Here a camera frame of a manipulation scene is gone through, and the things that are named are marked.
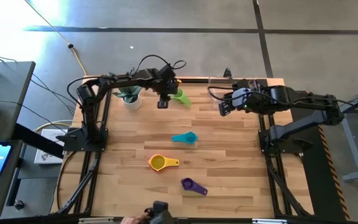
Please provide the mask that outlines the silver table edge bracket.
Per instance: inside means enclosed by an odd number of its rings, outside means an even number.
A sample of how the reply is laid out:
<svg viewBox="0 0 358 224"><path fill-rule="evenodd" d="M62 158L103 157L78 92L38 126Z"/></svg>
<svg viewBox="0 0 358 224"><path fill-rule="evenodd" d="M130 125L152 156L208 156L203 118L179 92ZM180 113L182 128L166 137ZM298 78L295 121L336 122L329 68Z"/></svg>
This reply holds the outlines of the silver table edge bracket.
<svg viewBox="0 0 358 224"><path fill-rule="evenodd" d="M288 224L288 222L281 219L253 218L252 224Z"/></svg>
<svg viewBox="0 0 358 224"><path fill-rule="evenodd" d="M80 218L78 224L114 224L114 219L111 217Z"/></svg>

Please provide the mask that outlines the purple plastic measuring cup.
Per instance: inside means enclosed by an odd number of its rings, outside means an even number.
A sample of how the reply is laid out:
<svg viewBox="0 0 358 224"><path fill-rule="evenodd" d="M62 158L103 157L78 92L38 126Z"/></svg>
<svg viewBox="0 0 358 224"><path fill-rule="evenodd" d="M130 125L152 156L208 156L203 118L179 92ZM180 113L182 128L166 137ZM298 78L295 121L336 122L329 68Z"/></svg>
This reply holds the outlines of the purple plastic measuring cup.
<svg viewBox="0 0 358 224"><path fill-rule="evenodd" d="M196 193L199 193L201 195L207 195L208 190L201 186L200 184L197 184L194 180L191 178L184 178L181 180L182 187L185 190L194 191Z"/></svg>

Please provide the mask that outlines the black hazard-striped floor mat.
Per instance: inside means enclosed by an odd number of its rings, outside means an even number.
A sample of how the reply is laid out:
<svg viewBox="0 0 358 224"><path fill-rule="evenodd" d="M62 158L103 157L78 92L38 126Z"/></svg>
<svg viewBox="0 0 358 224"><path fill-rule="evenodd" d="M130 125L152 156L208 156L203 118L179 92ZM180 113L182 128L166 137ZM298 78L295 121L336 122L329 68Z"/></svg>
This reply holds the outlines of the black hazard-striped floor mat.
<svg viewBox="0 0 358 224"><path fill-rule="evenodd" d="M313 147L304 152L302 162L314 214L323 220L350 220L323 127L313 126L294 134L293 137L313 144Z"/></svg>

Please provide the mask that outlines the green plastic measuring cup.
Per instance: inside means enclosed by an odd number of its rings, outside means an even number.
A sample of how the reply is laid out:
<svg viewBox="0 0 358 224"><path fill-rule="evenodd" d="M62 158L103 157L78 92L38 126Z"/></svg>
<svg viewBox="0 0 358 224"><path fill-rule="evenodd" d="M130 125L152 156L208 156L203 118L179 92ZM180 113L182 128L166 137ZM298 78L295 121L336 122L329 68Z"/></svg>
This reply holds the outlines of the green plastic measuring cup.
<svg viewBox="0 0 358 224"><path fill-rule="evenodd" d="M185 106L190 107L191 101L185 95L185 92L182 89L178 89L176 94L170 95L170 97L180 103L183 103Z"/></svg>

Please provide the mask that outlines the yellow plastic measuring cup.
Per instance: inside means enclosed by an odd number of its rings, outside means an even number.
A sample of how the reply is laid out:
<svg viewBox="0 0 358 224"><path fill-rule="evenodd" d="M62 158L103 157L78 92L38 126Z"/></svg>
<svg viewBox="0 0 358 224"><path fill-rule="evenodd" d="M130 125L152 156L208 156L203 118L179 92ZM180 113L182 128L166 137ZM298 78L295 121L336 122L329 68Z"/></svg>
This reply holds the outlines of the yellow plastic measuring cup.
<svg viewBox="0 0 358 224"><path fill-rule="evenodd" d="M178 167L180 165L180 161L178 159L172 159L160 154L153 155L149 161L149 166L156 172L160 172L164 168L167 167Z"/></svg>

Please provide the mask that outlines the white printed paper sheet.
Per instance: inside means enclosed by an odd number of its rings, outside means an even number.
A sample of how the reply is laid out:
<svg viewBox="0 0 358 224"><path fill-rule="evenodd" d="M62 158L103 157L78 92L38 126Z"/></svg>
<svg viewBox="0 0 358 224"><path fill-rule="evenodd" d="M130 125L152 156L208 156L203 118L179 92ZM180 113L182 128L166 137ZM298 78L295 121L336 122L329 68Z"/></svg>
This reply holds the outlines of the white printed paper sheet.
<svg viewBox="0 0 358 224"><path fill-rule="evenodd" d="M59 129L43 129L41 131L41 136L51 140L55 141L57 144L64 146L64 143L59 141L56 137L63 135L63 131ZM63 159L60 159L58 157L55 157L51 154L48 154L40 149L37 150L35 154L34 164L39 165L47 165L47 164L61 164Z"/></svg>

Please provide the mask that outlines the black desk support bar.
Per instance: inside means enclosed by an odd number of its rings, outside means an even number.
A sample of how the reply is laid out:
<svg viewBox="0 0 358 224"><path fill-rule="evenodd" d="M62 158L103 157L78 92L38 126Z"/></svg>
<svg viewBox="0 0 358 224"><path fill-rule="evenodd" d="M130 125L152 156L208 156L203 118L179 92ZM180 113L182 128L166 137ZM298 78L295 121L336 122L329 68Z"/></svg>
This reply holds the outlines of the black desk support bar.
<svg viewBox="0 0 358 224"><path fill-rule="evenodd" d="M40 149L43 152L63 159L63 146L37 134L36 132L31 131L21 124L16 123L12 134L12 139L22 140L24 143Z"/></svg>

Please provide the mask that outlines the grey office desk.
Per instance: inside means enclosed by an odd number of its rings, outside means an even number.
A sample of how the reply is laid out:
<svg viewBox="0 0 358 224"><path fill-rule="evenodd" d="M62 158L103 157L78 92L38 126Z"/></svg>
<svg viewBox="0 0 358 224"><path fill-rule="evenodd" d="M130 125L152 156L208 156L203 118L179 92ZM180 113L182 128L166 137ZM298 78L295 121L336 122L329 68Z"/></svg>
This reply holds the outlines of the grey office desk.
<svg viewBox="0 0 358 224"><path fill-rule="evenodd" d="M35 62L0 62L0 142L11 138Z"/></svg>

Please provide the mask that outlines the person's hand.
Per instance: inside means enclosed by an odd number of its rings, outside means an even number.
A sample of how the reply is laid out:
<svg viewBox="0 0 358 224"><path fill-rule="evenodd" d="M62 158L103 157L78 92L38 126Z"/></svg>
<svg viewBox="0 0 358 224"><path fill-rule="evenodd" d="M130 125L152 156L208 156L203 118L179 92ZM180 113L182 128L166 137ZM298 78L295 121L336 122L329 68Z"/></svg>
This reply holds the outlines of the person's hand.
<svg viewBox="0 0 358 224"><path fill-rule="evenodd" d="M143 222L147 222L150 217L147 214L143 214L138 217L124 217L120 224L142 224Z"/></svg>

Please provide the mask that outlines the snake plant in white pot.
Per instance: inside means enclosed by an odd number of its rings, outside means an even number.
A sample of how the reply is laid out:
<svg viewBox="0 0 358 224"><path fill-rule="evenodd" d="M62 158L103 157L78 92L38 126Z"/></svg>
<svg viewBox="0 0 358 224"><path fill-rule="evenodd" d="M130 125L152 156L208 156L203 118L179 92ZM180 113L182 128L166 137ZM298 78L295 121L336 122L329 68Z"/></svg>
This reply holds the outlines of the snake plant in white pot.
<svg viewBox="0 0 358 224"><path fill-rule="evenodd" d="M124 106L130 110L137 110L141 106L140 91L141 87L137 85L126 86L118 88L119 91L114 91L112 94L122 100Z"/></svg>

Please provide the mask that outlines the black boxy device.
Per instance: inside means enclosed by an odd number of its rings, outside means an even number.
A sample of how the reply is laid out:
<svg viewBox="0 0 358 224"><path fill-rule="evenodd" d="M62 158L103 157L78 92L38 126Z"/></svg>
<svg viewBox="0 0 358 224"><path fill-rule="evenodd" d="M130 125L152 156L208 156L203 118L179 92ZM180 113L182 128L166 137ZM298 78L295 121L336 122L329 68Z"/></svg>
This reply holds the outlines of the black boxy device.
<svg viewBox="0 0 358 224"><path fill-rule="evenodd" d="M152 207L144 210L148 218L142 224L176 224L175 219L168 211L168 203L154 201Z"/></svg>

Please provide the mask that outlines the teal plastic measuring cup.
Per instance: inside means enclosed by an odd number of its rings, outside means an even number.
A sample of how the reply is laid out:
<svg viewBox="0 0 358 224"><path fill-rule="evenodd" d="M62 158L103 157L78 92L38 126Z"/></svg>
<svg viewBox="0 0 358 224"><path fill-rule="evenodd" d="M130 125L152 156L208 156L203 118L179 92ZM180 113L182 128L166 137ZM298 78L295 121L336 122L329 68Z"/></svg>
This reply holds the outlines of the teal plastic measuring cup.
<svg viewBox="0 0 358 224"><path fill-rule="evenodd" d="M179 134L172 136L173 142L183 142L186 144L194 144L198 140L198 137L193 132L187 132L185 134Z"/></svg>

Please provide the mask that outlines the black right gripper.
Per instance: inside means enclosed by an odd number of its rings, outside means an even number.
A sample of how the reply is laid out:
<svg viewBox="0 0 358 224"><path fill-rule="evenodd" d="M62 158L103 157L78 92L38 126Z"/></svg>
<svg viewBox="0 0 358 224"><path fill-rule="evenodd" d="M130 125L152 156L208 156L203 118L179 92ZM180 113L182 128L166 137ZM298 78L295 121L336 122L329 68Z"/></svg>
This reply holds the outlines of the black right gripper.
<svg viewBox="0 0 358 224"><path fill-rule="evenodd" d="M232 93L224 94L223 101L219 103L219 113L221 116L226 116L234 110L245 110L246 113L261 114L261 102L261 95L248 88L240 88Z"/></svg>

